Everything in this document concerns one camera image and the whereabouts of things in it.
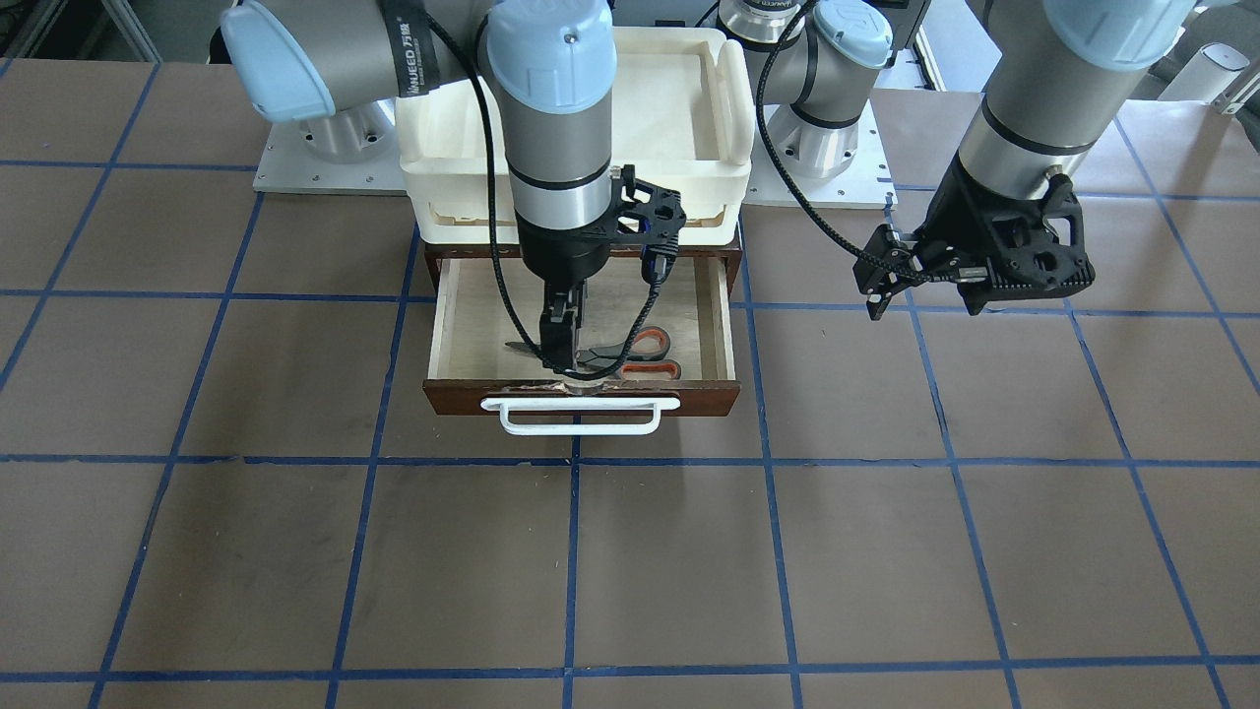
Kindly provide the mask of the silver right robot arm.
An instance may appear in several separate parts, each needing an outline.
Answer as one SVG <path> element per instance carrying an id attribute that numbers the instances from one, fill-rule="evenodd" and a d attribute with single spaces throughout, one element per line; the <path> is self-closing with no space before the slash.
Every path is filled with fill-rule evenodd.
<path id="1" fill-rule="evenodd" d="M 544 282 L 538 350 L 572 375 L 586 280 L 616 234 L 614 25 L 604 1 L 238 1 L 226 57 L 278 123 L 444 84 L 489 87 L 522 259 Z"/>

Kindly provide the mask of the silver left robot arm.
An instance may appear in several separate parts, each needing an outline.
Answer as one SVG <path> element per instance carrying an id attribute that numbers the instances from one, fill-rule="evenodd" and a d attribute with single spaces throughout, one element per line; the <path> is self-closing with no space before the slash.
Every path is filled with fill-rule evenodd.
<path id="1" fill-rule="evenodd" d="M 1074 170 L 1148 68 L 1174 45 L 1188 1 L 985 1 L 1000 49 L 971 125 L 910 235 L 856 247 L 803 184 L 850 166 L 863 110 L 895 59 L 895 28 L 866 1 L 719 1 L 713 24 L 743 48 L 769 161 L 806 217 L 856 257 L 869 319 L 896 293 L 958 286 L 966 309 L 1062 298 L 1092 285 Z"/>

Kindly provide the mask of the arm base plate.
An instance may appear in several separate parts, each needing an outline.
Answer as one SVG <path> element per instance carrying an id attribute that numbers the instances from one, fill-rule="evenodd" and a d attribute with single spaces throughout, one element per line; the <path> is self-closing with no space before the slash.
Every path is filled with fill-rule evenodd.
<path id="1" fill-rule="evenodd" d="M 823 208 L 882 210 L 886 207 L 898 205 L 895 176 L 888 169 L 872 103 L 866 105 L 856 125 L 859 127 L 856 130 L 858 144 L 845 171 L 829 180 L 811 176 L 795 179 L 806 199 L 818 210 Z M 774 170 L 757 131 L 753 131 L 752 167 L 743 203 L 757 207 L 798 205 L 777 170 Z"/>
<path id="2" fill-rule="evenodd" d="M 275 123 L 253 186 L 265 193 L 404 196 L 394 98 Z"/>

